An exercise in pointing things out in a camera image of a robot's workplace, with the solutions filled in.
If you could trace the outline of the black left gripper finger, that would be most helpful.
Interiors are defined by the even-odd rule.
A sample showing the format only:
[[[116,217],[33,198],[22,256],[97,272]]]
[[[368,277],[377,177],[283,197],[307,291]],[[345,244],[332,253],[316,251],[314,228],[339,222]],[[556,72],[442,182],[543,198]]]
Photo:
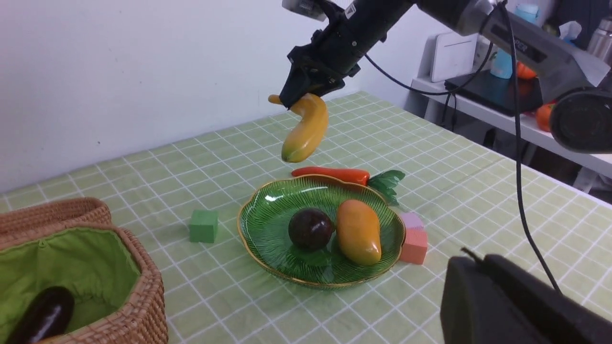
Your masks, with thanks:
[[[496,254],[448,260],[440,320],[447,344],[609,344],[612,324]]]

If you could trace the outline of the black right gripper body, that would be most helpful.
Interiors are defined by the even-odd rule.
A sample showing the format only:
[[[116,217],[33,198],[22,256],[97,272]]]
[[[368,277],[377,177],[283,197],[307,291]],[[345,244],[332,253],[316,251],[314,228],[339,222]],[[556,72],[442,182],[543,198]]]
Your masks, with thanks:
[[[359,72],[358,62],[413,6],[410,0],[355,0],[355,10],[346,11],[324,29],[316,30],[310,43],[288,53],[288,78],[279,98],[292,107],[306,94],[324,96],[345,86],[345,78]]]

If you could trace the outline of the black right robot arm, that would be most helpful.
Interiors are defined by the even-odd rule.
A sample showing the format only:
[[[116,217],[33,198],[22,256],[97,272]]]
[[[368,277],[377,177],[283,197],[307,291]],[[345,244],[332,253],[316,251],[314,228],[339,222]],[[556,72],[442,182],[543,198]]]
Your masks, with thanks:
[[[280,104],[344,87],[358,61],[412,7],[459,35],[480,33],[531,68],[544,104],[555,101],[549,127],[557,143],[584,154],[611,152],[610,66],[487,0],[284,0],[282,6],[328,26],[289,52],[292,66]],[[446,344],[609,344],[611,322],[496,254],[448,260],[440,319]]]

